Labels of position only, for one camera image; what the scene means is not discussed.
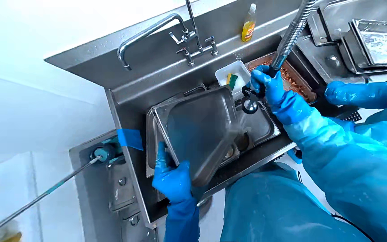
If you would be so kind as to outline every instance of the hand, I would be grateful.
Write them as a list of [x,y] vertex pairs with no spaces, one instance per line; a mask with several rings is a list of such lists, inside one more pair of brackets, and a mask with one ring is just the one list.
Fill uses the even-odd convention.
[[189,162],[183,161],[172,169],[168,166],[169,158],[164,142],[159,142],[152,186],[162,192],[171,203],[179,203],[192,197]]
[[265,85],[265,96],[270,105],[274,105],[282,100],[285,90],[283,89],[282,74],[277,72],[274,78],[265,74],[269,69],[267,65],[260,65],[252,71],[250,81],[259,90],[260,84]]

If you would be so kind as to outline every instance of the bottle label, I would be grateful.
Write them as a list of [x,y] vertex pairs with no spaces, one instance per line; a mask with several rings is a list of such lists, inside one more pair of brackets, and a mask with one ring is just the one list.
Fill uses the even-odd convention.
[[255,24],[251,25],[250,28],[247,29],[245,38],[248,39],[252,36],[253,30],[255,29]]

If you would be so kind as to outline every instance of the black cable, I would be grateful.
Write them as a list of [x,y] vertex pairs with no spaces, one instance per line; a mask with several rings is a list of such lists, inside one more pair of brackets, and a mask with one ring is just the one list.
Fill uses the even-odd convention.
[[342,219],[344,221],[346,221],[347,223],[349,223],[350,225],[352,225],[353,227],[357,228],[362,234],[365,235],[365,237],[367,237],[369,240],[371,240],[371,242],[374,242],[374,240],[367,234],[365,233],[361,228],[359,228],[358,226],[356,226],[354,223],[348,221],[346,218],[344,217],[341,217],[340,215],[336,215],[336,214],[331,214],[332,217],[337,217],[339,219]]

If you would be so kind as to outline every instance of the white plastic container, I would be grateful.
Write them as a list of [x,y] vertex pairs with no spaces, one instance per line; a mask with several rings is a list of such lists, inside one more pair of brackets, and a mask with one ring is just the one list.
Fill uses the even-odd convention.
[[226,85],[226,79],[229,73],[238,76],[237,80],[235,81],[234,89],[232,91],[232,96],[234,97],[234,100],[243,98],[241,88],[250,81],[249,70],[245,67],[243,62],[239,60],[223,68],[218,69],[215,73],[215,76],[218,79],[220,86]]

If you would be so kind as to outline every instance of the stainless steel sink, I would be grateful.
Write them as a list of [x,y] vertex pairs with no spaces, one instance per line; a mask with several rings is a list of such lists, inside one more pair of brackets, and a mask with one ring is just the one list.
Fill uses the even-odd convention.
[[[117,47],[124,38],[130,37],[133,29],[144,29],[150,25],[150,21],[145,21],[148,24],[140,23],[57,54],[46,61],[103,86],[116,128],[140,130],[145,147],[145,118],[151,106],[200,84],[208,86],[217,82],[215,71],[236,60],[246,63],[275,51],[281,40],[280,35],[295,17],[301,0],[259,1],[257,27],[252,40],[245,43],[240,40],[240,33],[250,3],[250,0],[238,0],[195,18],[203,36],[215,36],[219,55],[200,56],[195,59],[193,67],[188,66],[182,56],[175,54],[180,47],[168,38],[168,32],[180,29],[180,26],[175,25],[141,40],[128,49],[125,55],[130,61],[132,71],[125,70],[117,58]],[[184,7],[171,13],[178,11],[184,11]],[[95,51],[94,54],[95,47],[103,43],[106,44],[106,51]],[[323,80],[299,50],[294,49],[287,60],[313,89],[324,85]],[[271,118],[282,134],[219,169],[204,198],[280,157],[295,146],[282,124],[273,115]],[[146,152],[123,147],[123,153],[132,175],[135,196],[140,204],[145,225],[155,228],[167,214],[168,200],[158,201],[156,190],[151,186],[152,178],[146,177]]]

